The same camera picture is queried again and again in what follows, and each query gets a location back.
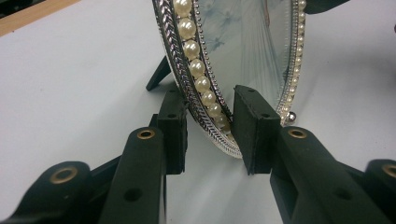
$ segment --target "mirror glass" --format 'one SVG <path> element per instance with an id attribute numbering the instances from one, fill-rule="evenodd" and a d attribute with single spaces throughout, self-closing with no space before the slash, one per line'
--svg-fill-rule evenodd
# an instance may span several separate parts
<path id="1" fill-rule="evenodd" d="M 235 85 L 257 90 L 276 109 L 290 60 L 291 1 L 200 0 L 206 52 L 227 105 Z"/>

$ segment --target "white table surface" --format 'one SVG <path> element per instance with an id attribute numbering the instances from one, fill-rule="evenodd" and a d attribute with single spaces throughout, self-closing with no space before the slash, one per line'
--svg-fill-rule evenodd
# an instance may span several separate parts
<path id="1" fill-rule="evenodd" d="M 396 160 L 396 2 L 352 0 L 307 16 L 292 108 L 334 157 Z M 158 112 L 169 77 L 150 1 L 82 0 L 0 37 L 0 219 L 47 168 L 93 169 Z M 186 173 L 168 176 L 168 223 L 281 223 L 268 175 L 207 140 L 189 116 Z"/>

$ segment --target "metal ring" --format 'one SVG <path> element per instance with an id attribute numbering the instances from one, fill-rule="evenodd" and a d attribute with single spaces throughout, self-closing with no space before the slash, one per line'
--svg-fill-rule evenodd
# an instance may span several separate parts
<path id="1" fill-rule="evenodd" d="M 288 133 L 295 138 L 306 138 L 308 136 L 306 132 L 299 129 L 290 129 Z"/>
<path id="2" fill-rule="evenodd" d="M 150 139 L 150 138 L 154 137 L 154 135 L 155 135 L 154 131 L 152 131 L 150 129 L 146 129 L 146 130 L 143 130 L 140 133 L 138 133 L 137 137 L 140 138 L 140 139 L 145 139 L 146 140 L 146 139 Z"/>
<path id="3" fill-rule="evenodd" d="M 387 174 L 394 178 L 396 178 L 396 165 L 393 164 L 385 164 L 382 166 L 382 170 Z"/>
<path id="4" fill-rule="evenodd" d="M 67 176 L 60 176 L 61 173 L 63 172 L 69 172 L 69 174 L 67 174 Z M 74 166 L 67 166 L 64 168 L 61 168 L 59 170 L 57 170 L 55 173 L 52 174 L 52 176 L 50 177 L 49 181 L 52 184 L 62 184 L 65 183 L 71 179 L 73 179 L 78 173 L 78 169 Z"/>

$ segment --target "beaded border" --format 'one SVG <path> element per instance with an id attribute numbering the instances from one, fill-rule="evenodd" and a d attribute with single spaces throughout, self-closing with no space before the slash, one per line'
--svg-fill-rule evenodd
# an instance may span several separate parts
<path id="1" fill-rule="evenodd" d="M 203 78 L 208 79 L 210 83 L 209 91 L 213 91 L 216 94 L 216 102 L 221 106 L 221 114 L 225 114 L 227 118 L 231 118 L 231 112 L 228 106 L 225 104 L 224 99 L 219 91 L 219 86 L 215 80 L 213 72 L 211 71 L 209 57 L 205 50 L 204 36 L 202 35 L 203 30 L 199 23 L 199 11 L 198 11 L 198 0 L 191 2 L 191 8 L 188 15 L 183 13 L 182 16 L 176 14 L 176 10 L 173 6 L 173 2 L 170 0 L 153 0 L 154 11 L 156 14 L 157 23 L 160 29 L 160 33 L 163 37 L 163 44 L 167 52 L 167 59 L 172 68 L 174 78 L 177 81 L 177 85 L 182 90 L 184 96 L 190 101 L 190 112 L 194 119 L 203 127 L 208 137 L 214 140 L 223 152 L 231 155 L 235 158 L 242 158 L 239 147 L 233 140 L 233 136 L 229 132 L 230 123 L 228 123 L 227 130 L 222 130 L 223 127 L 217 127 L 215 125 L 216 117 L 209 116 L 209 106 L 203 105 L 201 97 L 203 93 L 198 92 L 195 88 L 197 78 L 194 78 L 191 74 L 189 66 L 193 59 L 199 59 L 205 64 L 205 72 Z M 291 103 L 294 98 L 294 94 L 297 87 L 298 78 L 300 75 L 301 62 L 302 62 L 302 51 L 304 45 L 304 22 L 305 13 L 304 8 L 306 6 L 305 0 L 291 0 L 292 1 L 292 27 L 291 27 L 291 49 L 290 49 L 290 64 L 288 79 L 285 84 L 285 88 L 281 95 L 280 102 L 276 108 L 276 112 L 281 117 L 281 124 L 284 125 L 287 120 L 287 116 L 290 112 Z M 188 18 L 195 22 L 195 26 L 198 27 L 194 32 L 194 36 L 189 36 L 183 39 L 178 31 L 178 22 L 181 19 Z M 186 49 L 189 49 L 190 44 L 199 44 L 199 52 L 190 58 L 186 54 L 190 53 Z"/>

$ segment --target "mirror frame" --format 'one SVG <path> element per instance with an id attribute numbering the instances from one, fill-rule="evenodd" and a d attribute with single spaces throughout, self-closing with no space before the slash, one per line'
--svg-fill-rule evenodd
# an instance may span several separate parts
<path id="1" fill-rule="evenodd" d="M 288 1 L 291 1 L 292 6 L 289 71 L 276 108 L 276 113 L 281 117 L 281 125 L 287 124 L 288 121 L 300 76 L 304 46 L 306 1 Z M 205 31 L 202 30 L 200 23 L 198 0 L 153 0 L 152 2 L 169 66 L 182 95 L 190 102 L 189 110 L 192 117 L 219 149 L 230 156 L 241 159 L 242 154 L 231 135 L 232 113 L 221 95 L 210 66 L 209 55 L 205 51 Z M 193 26 L 195 25 L 194 35 L 188 39 L 182 38 L 179 34 L 178 22 L 183 18 L 190 19 Z M 189 68 L 193 59 L 199 59 L 205 67 L 205 77 L 201 78 L 200 83 L 194 79 Z M 202 84 L 215 93 L 216 103 L 213 106 L 203 104 L 202 92 L 196 88 L 196 85 Z M 219 113 L 219 111 L 222 114 L 220 120 L 219 117 L 212 114 Z"/>

